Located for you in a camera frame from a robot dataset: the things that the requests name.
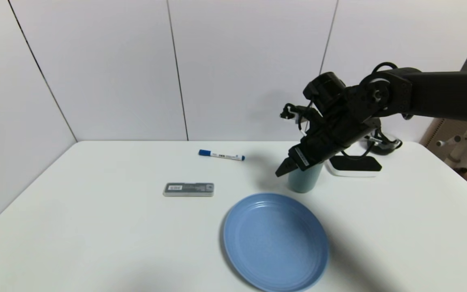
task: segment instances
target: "blue cup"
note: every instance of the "blue cup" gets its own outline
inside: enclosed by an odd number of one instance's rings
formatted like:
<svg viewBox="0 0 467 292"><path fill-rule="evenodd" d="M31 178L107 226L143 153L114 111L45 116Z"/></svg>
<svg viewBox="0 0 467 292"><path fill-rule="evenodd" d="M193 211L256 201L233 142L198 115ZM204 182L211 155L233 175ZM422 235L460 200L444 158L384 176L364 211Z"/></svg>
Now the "blue cup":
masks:
<svg viewBox="0 0 467 292"><path fill-rule="evenodd" d="M289 189L297 193L306 193L311 191L317 184L317 180L323 166L323 163L319 163L305 171L297 168L290 172L287 179Z"/></svg>

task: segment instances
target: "white wall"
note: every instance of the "white wall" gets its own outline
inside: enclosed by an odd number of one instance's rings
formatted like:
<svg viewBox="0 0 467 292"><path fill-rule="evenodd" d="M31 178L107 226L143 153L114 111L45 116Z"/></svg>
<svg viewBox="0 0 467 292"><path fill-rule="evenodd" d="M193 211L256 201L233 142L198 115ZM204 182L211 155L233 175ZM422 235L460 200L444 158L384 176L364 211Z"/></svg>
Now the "white wall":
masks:
<svg viewBox="0 0 467 292"><path fill-rule="evenodd" d="M336 0L169 4L189 139L300 139L278 115L306 104Z"/></svg>
<svg viewBox="0 0 467 292"><path fill-rule="evenodd" d="M381 62L459 71L467 57L467 0L339 0L322 72L356 85ZM382 128L419 141L432 118L383 118Z"/></svg>
<svg viewBox="0 0 467 292"><path fill-rule="evenodd" d="M78 140L186 140L167 2L13 0Z"/></svg>
<svg viewBox="0 0 467 292"><path fill-rule="evenodd" d="M6 0L0 0L0 213L74 144Z"/></svg>

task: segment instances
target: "cable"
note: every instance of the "cable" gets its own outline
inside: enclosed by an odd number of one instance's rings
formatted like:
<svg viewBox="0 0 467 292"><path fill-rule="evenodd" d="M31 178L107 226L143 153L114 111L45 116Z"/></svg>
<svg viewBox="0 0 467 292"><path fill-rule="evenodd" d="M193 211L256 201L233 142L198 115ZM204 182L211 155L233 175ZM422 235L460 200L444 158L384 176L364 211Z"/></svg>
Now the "cable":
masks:
<svg viewBox="0 0 467 292"><path fill-rule="evenodd" d="M372 73L378 72L378 70L383 66L388 66L388 67L390 67L392 69L397 69L396 64L391 63L391 62L383 62L383 63L378 64L378 66L376 66L376 68L374 68L374 70L372 70Z"/></svg>
<svg viewBox="0 0 467 292"><path fill-rule="evenodd" d="M307 111L308 109L310 109L312 105L313 105L313 100L311 99L311 101L309 102L309 105L307 105L305 110ZM302 132L302 113L298 114L298 129Z"/></svg>
<svg viewBox="0 0 467 292"><path fill-rule="evenodd" d="M350 160L359 160L359 159L362 159L363 157L367 156L368 153L371 151L372 147L374 146L376 142L373 142L369 147L367 147L367 150L365 150L365 152L358 156L358 157L354 157L354 156L351 156L351 155L348 155L347 153L345 153L345 151L342 151L341 153L347 157L347 159L350 159Z"/></svg>

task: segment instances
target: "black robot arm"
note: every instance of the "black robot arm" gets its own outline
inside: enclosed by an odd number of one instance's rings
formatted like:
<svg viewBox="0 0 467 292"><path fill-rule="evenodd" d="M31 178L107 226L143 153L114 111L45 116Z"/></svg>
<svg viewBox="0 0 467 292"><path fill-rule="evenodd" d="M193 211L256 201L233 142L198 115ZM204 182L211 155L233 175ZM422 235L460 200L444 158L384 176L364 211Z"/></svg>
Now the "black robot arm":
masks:
<svg viewBox="0 0 467 292"><path fill-rule="evenodd" d="M382 65L393 69L378 71ZM334 73L323 73L307 85L304 96L319 112L291 104L284 108L282 118L290 116L292 107L310 127L300 144L289 149L277 176L331 158L380 127L380 117L400 113L406 119L422 115L467 121L467 72L420 72L382 63L356 86L346 87Z"/></svg>

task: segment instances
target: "blue plate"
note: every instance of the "blue plate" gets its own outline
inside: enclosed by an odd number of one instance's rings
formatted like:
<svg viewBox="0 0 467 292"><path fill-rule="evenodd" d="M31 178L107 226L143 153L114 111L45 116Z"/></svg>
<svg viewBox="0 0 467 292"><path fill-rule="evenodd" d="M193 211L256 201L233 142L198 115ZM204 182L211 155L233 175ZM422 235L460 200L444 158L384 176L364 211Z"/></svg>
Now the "blue plate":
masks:
<svg viewBox="0 0 467 292"><path fill-rule="evenodd" d="M226 217L223 237L235 269L267 292L306 290L328 262L328 238L318 219L283 195L256 194L239 201Z"/></svg>

